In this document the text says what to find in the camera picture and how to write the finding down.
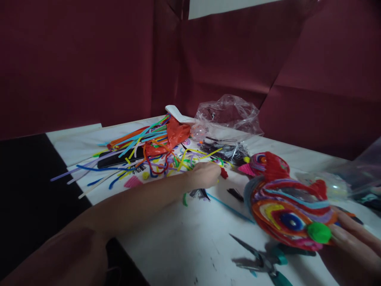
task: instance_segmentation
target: pipe cleaner craft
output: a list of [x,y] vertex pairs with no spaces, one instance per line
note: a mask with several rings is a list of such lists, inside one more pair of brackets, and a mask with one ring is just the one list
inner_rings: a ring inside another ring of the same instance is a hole
[[337,221],[337,214],[330,208],[325,182],[303,185],[290,178],[287,163],[278,156],[260,154],[266,159],[264,171],[244,192],[245,205],[258,225],[288,246],[317,251],[331,244],[328,225]]
[[[281,167],[287,170],[287,173],[289,174],[290,173],[289,165],[281,157],[275,154],[273,155],[277,158],[277,160],[281,164]],[[238,168],[239,171],[253,177],[260,176],[263,174],[266,168],[266,153],[262,152],[262,153],[254,154],[251,157],[245,157],[244,161],[246,162],[246,164],[240,166]]]

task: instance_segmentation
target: plastic bag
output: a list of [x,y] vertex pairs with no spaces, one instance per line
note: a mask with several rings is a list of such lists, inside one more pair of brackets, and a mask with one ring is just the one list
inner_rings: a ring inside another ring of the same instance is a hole
[[156,156],[167,153],[172,150],[177,144],[184,142],[189,137],[191,127],[189,125],[180,124],[176,118],[171,117],[167,125],[168,144],[165,147],[155,148],[150,144],[146,144],[147,156]]
[[195,118],[206,127],[217,125],[263,135],[259,127],[259,110],[251,102],[235,95],[223,95],[218,101],[200,103]]
[[258,114],[253,103],[225,94],[218,101],[199,104],[190,135],[195,141],[202,141],[200,147],[204,152],[222,148],[215,156],[240,166],[249,156],[244,142],[263,135]]

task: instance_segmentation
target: clear plastic bag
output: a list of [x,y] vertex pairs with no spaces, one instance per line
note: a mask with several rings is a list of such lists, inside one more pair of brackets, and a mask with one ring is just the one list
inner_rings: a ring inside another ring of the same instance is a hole
[[190,135],[200,141],[204,152],[222,148],[215,157],[240,166],[249,156],[244,143],[253,143],[256,136],[263,135],[258,114],[253,103],[225,94],[218,101],[199,104]]
[[253,103],[235,95],[225,94],[218,101],[200,103],[195,118],[206,127],[217,125],[253,135],[263,135],[258,114],[259,110]]

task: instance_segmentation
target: pink felt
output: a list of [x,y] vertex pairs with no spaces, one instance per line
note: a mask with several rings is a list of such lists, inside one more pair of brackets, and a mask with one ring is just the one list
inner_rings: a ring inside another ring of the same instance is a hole
[[256,176],[256,174],[252,171],[249,163],[238,167],[238,170],[250,176]]
[[125,184],[124,187],[133,188],[142,185],[143,183],[136,176],[132,176]]

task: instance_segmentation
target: googly eye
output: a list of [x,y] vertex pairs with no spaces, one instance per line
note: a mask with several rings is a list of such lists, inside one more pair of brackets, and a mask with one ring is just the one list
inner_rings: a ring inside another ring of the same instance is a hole
[[279,219],[285,227],[293,231],[301,231],[305,226],[305,223],[294,213],[283,213]]

